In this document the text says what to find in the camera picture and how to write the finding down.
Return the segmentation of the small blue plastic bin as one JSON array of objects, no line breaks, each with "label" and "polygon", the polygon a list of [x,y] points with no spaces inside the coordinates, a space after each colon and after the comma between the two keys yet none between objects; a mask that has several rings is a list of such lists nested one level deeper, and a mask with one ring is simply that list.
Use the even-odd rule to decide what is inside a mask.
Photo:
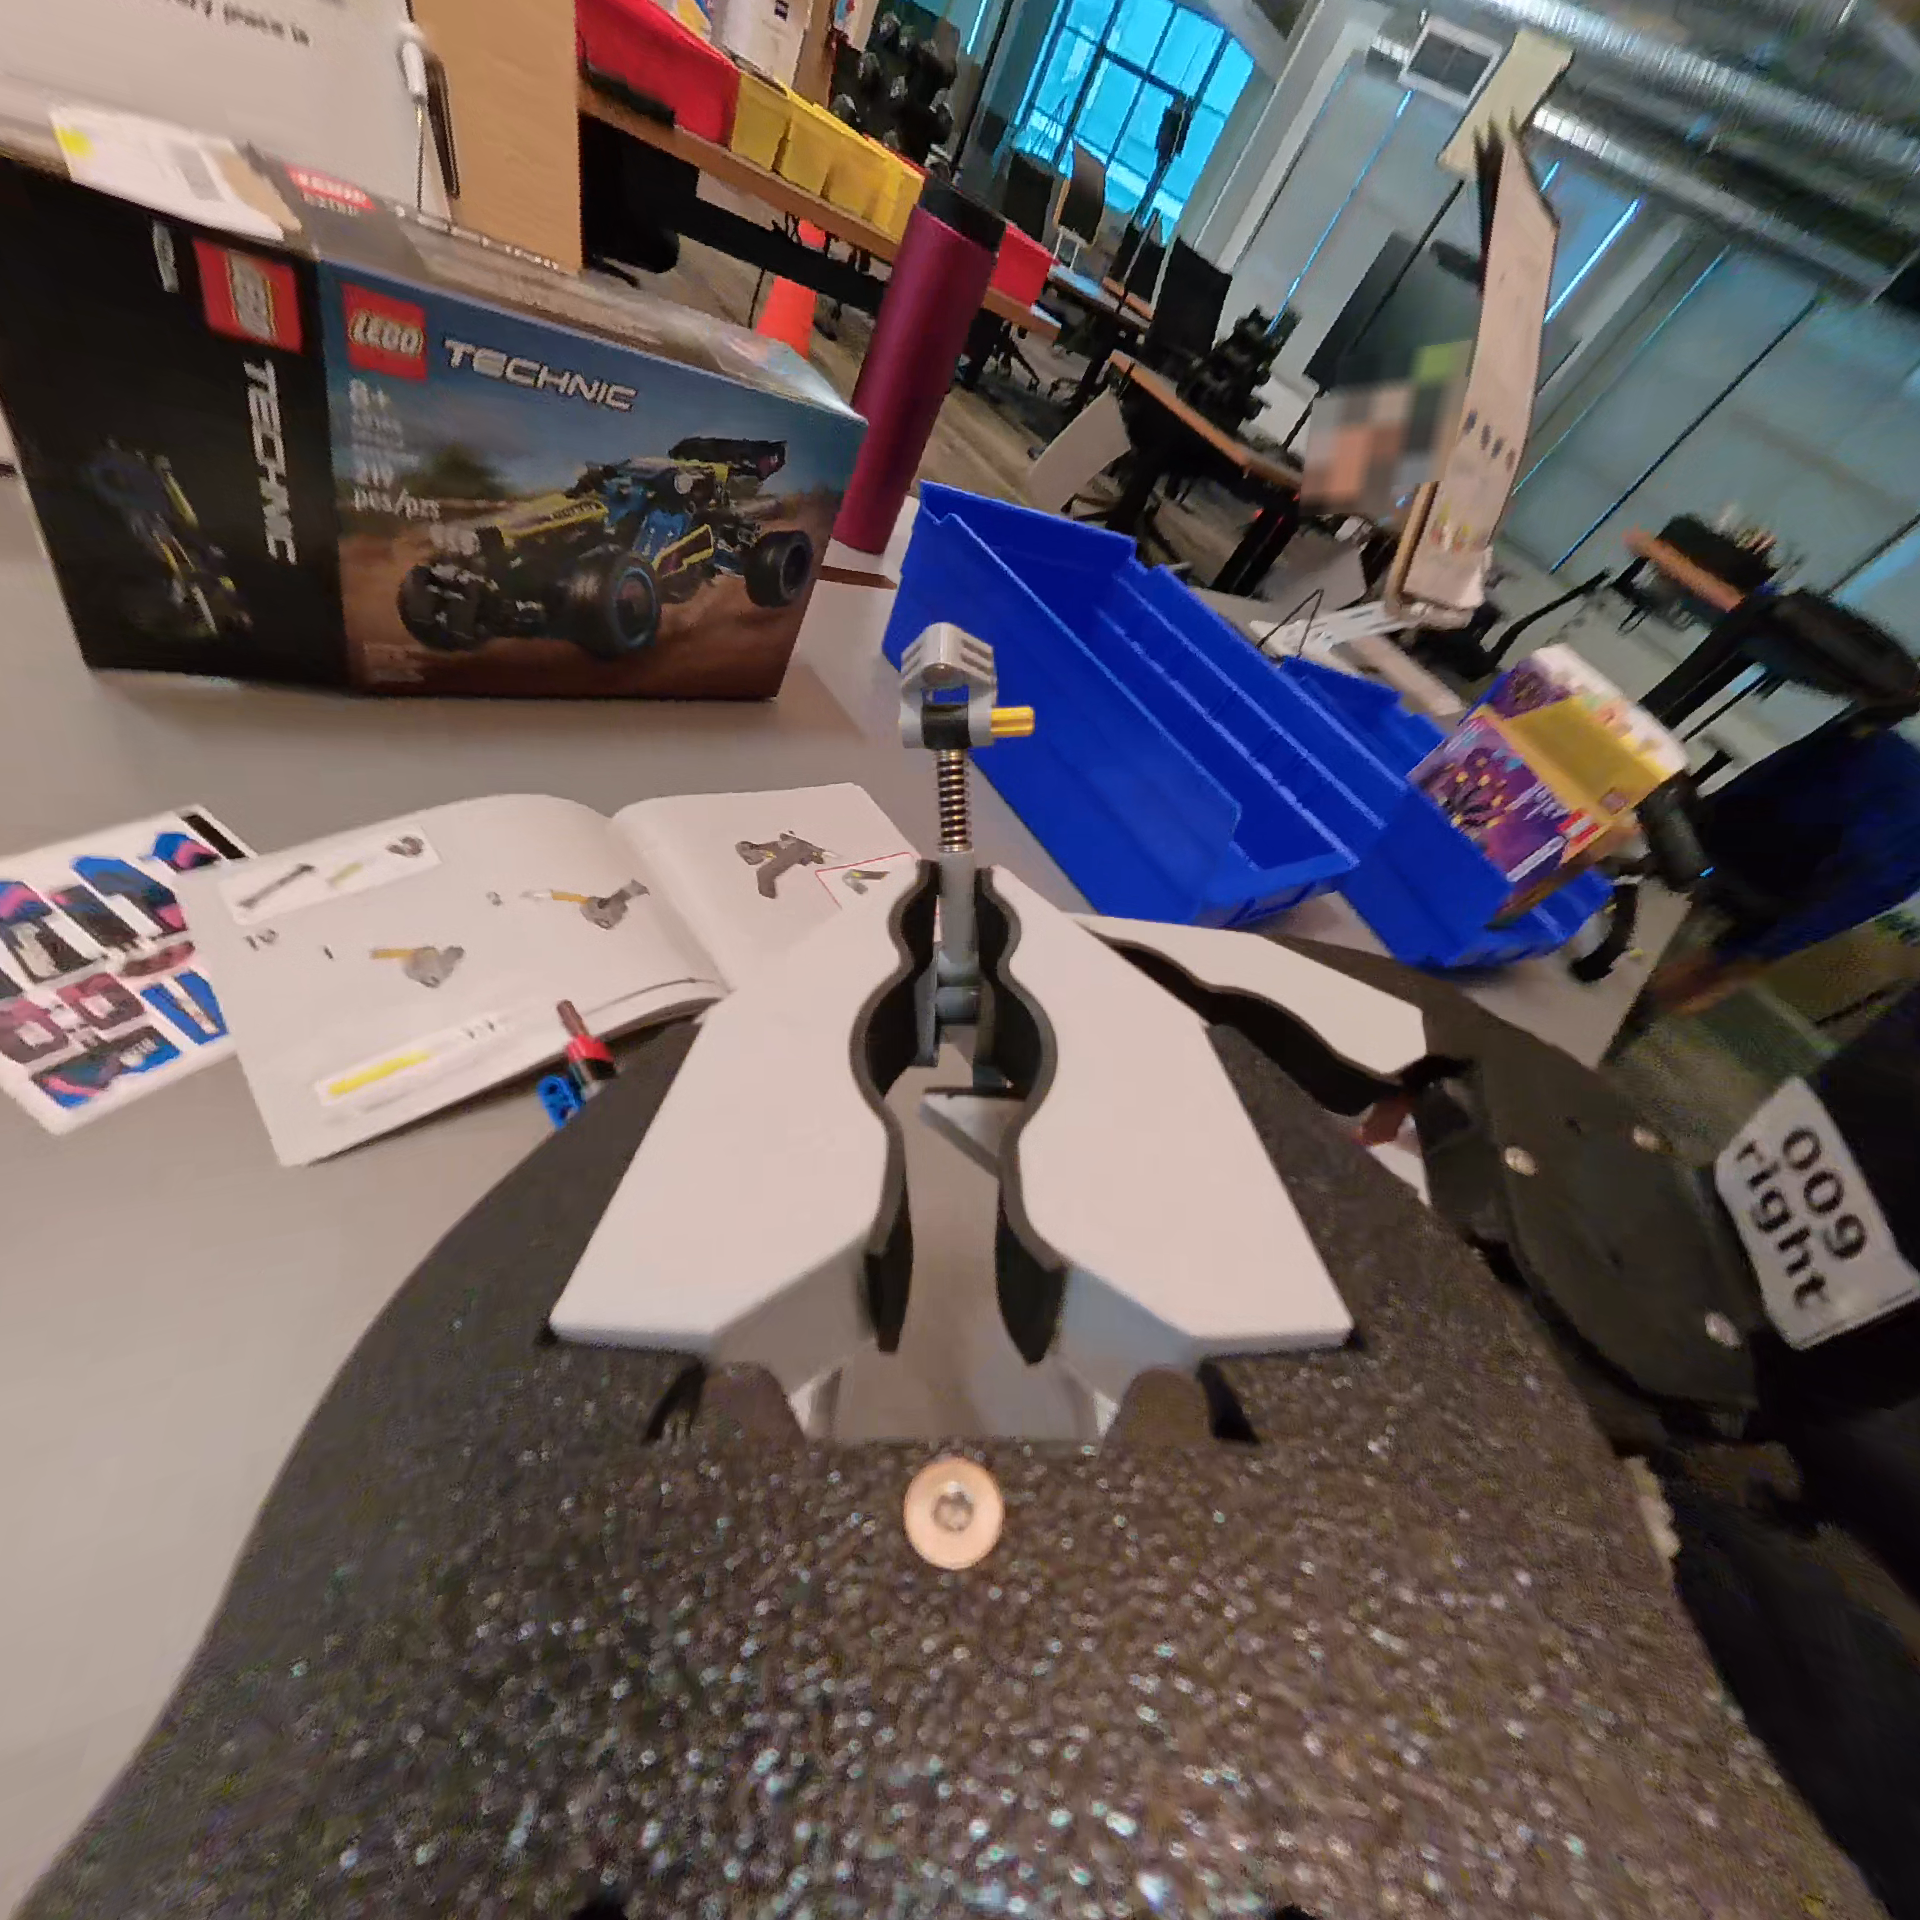
[{"label": "small blue plastic bin", "polygon": [[1502,968],[1569,947],[1610,903],[1612,880],[1587,871],[1498,923],[1498,867],[1411,780],[1447,732],[1396,691],[1331,666],[1291,659],[1281,682],[1302,755],[1290,790],[1350,853],[1337,891],[1389,956],[1418,968]]}]

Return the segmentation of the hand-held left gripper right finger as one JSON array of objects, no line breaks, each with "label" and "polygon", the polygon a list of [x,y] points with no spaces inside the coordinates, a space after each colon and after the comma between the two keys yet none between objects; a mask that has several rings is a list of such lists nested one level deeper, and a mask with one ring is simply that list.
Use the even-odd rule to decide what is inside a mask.
[{"label": "hand-held left gripper right finger", "polygon": [[975,880],[975,943],[998,1316],[1086,1435],[1141,1376],[1346,1347],[1353,1315],[1210,1023],[1006,868]]}]

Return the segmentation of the brown cardboard box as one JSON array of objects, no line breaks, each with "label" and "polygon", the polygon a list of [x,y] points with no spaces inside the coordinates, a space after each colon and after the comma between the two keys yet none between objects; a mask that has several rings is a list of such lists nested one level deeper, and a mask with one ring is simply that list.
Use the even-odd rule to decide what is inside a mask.
[{"label": "brown cardboard box", "polygon": [[583,182],[571,2],[414,2],[441,59],[462,191],[455,222],[579,271]]}]

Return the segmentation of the lego sticker sheet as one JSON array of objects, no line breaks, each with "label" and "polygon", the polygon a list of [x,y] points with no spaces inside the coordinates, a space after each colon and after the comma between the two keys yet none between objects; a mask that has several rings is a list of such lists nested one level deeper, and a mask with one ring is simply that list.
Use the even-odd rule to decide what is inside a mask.
[{"label": "lego sticker sheet", "polygon": [[71,1135],[234,1056],[182,876],[251,855],[203,806],[2,855],[2,1091]]}]

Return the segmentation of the grey lego shock absorber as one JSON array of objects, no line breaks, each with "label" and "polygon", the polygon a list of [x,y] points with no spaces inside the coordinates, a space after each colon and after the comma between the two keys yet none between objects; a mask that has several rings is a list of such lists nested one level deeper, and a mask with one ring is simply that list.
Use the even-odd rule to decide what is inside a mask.
[{"label": "grey lego shock absorber", "polygon": [[975,936],[975,848],[971,822],[974,755],[998,740],[1035,732],[1033,706],[998,701],[994,650],[940,619],[915,638],[900,659],[900,740],[933,756],[938,808],[938,912],[933,949],[916,982],[918,1059],[933,1067],[956,1035],[966,1035],[980,1010]]}]

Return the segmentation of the white box with label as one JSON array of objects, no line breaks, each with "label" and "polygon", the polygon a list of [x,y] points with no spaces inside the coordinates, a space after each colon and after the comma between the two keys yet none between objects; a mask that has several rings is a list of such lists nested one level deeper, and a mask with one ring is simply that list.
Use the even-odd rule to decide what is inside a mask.
[{"label": "white box with label", "polygon": [[444,218],[433,70],[399,2],[4,2],[4,163],[266,243],[275,163]]}]

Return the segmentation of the lego set box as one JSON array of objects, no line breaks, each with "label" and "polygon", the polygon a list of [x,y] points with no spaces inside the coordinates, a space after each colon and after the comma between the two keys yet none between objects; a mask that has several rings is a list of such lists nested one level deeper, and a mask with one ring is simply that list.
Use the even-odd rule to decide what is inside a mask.
[{"label": "lego set box", "polygon": [[4,149],[4,419],[97,669],[780,692],[867,423],[793,350],[358,182]]}]

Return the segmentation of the maroon drinking bottle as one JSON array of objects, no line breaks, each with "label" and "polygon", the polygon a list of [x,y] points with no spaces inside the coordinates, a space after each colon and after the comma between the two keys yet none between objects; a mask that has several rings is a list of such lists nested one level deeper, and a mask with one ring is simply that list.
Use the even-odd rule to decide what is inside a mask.
[{"label": "maroon drinking bottle", "polygon": [[925,179],[881,298],[852,407],[869,432],[831,538],[877,555],[893,535],[989,292],[1004,219],[949,180]]}]

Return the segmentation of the partly built lego chassis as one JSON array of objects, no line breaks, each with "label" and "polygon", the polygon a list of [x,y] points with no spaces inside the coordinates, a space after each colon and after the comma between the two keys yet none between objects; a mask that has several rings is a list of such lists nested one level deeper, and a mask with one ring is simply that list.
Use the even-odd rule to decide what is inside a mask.
[{"label": "partly built lego chassis", "polygon": [[534,1093],[547,1122],[558,1132],[575,1119],[603,1085],[613,1083],[618,1063],[569,998],[558,1002],[556,1013],[565,1034],[562,1066],[543,1072]]}]

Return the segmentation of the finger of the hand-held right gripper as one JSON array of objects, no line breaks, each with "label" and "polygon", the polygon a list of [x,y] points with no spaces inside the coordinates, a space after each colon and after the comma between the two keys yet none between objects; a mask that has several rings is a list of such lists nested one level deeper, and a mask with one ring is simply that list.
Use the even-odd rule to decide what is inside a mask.
[{"label": "finger of the hand-held right gripper", "polygon": [[1444,1074],[1423,1010],[1255,932],[1082,916],[1206,1027],[1249,1039],[1324,1110],[1367,1114]]}]

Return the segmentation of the large blue plastic bin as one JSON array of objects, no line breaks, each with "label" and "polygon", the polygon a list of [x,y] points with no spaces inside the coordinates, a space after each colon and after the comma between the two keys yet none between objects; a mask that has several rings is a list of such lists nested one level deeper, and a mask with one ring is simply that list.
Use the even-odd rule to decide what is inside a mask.
[{"label": "large blue plastic bin", "polygon": [[1035,710],[982,773],[1095,912],[1249,927],[1353,871],[1369,816],[1278,667],[1127,535],[925,485],[883,659],[942,622]]}]

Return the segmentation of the large window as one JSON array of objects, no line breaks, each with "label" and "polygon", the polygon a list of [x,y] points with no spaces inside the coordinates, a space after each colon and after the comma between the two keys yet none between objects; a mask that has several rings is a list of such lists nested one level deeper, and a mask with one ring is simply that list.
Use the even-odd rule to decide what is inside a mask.
[{"label": "large window", "polygon": [[1020,152],[1066,173],[1106,170],[1117,214],[1170,231],[1257,74],[1210,14],[1170,2],[1061,2],[1011,120]]}]

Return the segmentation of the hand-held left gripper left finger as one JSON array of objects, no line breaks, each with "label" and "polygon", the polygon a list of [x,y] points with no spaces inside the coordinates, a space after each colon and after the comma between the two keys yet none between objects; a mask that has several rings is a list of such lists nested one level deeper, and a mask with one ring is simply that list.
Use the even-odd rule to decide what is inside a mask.
[{"label": "hand-held left gripper left finger", "polygon": [[911,1279],[906,1134],[938,868],[770,957],[699,1021],[549,1315],[558,1342],[762,1368],[809,1437],[842,1376],[899,1344]]}]

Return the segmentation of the cardboard stand with print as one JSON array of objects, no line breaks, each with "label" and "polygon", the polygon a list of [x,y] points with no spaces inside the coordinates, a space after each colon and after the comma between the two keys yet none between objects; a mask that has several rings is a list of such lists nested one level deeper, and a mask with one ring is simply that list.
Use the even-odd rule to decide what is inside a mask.
[{"label": "cardboard stand with print", "polygon": [[1449,434],[1433,440],[1383,582],[1383,607],[1413,626],[1455,630],[1479,610],[1521,480],[1559,238],[1525,130],[1571,58],[1563,42],[1521,27],[1442,152],[1444,165],[1474,160],[1479,324]]}]

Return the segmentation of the open lego instruction booklet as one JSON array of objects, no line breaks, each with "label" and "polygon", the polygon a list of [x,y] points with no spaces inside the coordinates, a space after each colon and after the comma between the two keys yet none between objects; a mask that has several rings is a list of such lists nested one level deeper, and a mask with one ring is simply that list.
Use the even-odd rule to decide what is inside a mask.
[{"label": "open lego instruction booklet", "polygon": [[918,855],[857,783],[418,808],[182,876],[276,1164],[302,1167],[739,989]]}]

